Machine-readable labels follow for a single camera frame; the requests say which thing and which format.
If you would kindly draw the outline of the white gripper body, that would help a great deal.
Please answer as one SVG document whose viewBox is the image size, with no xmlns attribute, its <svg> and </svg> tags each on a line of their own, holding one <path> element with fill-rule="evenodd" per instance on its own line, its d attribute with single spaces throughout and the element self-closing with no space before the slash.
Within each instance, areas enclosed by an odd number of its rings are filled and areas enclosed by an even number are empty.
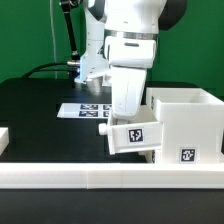
<svg viewBox="0 0 224 224">
<path fill-rule="evenodd" d="M 134 120 L 138 114 L 147 72 L 145 69 L 112 67 L 112 116 Z"/>
</svg>

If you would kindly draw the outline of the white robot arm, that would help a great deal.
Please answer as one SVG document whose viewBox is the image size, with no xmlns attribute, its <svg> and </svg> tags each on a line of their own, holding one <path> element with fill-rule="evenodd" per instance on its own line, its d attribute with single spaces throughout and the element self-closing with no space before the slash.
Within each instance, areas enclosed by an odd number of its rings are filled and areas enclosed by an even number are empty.
<svg viewBox="0 0 224 224">
<path fill-rule="evenodd" d="M 188 0 L 80 0 L 86 50 L 76 81 L 99 92 L 111 87 L 112 117 L 137 117 L 158 35 L 184 16 Z"/>
</svg>

